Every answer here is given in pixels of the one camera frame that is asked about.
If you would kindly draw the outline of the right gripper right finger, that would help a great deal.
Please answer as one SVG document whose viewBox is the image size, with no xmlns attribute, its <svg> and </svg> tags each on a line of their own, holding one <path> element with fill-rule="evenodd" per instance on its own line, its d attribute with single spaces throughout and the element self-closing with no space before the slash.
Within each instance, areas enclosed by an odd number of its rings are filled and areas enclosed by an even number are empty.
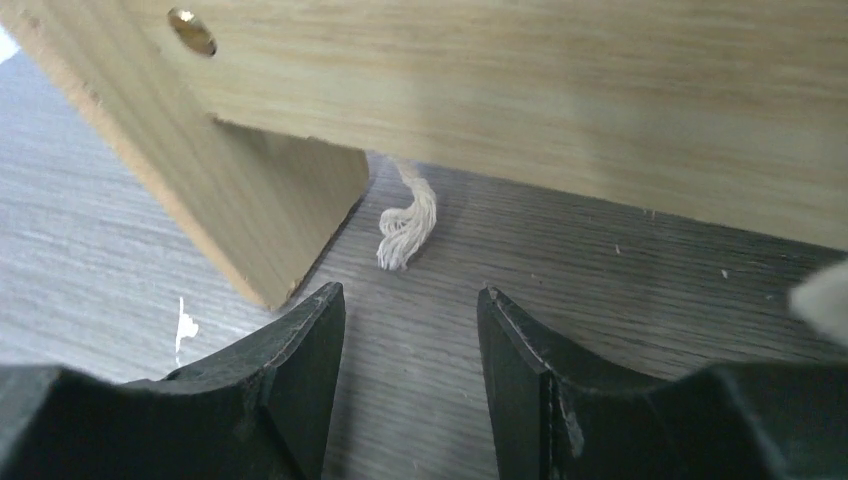
<svg viewBox="0 0 848 480">
<path fill-rule="evenodd" d="M 503 479 L 843 479 L 843 363 L 711 365 L 665 381 L 483 289 L 477 326 Z"/>
</svg>

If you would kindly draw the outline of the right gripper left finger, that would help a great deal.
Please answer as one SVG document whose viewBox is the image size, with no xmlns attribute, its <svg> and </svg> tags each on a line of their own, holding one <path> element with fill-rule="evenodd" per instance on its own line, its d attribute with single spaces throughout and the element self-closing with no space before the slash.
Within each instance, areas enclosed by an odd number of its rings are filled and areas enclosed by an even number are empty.
<svg viewBox="0 0 848 480">
<path fill-rule="evenodd" d="M 5 479 L 318 479 L 345 337 L 338 282 L 158 381 L 1 369 Z"/>
</svg>

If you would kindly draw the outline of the strawberry print ruffled blanket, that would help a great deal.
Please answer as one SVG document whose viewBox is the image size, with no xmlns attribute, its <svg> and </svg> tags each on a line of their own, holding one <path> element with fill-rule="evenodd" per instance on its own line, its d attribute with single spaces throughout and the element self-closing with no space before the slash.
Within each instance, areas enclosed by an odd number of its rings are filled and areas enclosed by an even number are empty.
<svg viewBox="0 0 848 480">
<path fill-rule="evenodd" d="M 377 264 L 383 270 L 404 270 L 424 245 L 437 223 L 437 196 L 427 179 L 410 160 L 390 157 L 402 183 L 412 193 L 406 208 L 383 211 L 379 229 L 383 235 L 377 252 Z"/>
</svg>

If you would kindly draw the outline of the wooden pet bed frame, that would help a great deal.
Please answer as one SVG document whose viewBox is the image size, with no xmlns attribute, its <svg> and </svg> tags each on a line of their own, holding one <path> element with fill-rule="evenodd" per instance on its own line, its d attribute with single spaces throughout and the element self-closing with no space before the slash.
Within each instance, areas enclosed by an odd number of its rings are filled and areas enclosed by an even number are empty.
<svg viewBox="0 0 848 480">
<path fill-rule="evenodd" d="M 843 1 L 5 1 L 1 22 L 270 308 L 368 149 L 847 245 Z"/>
</svg>

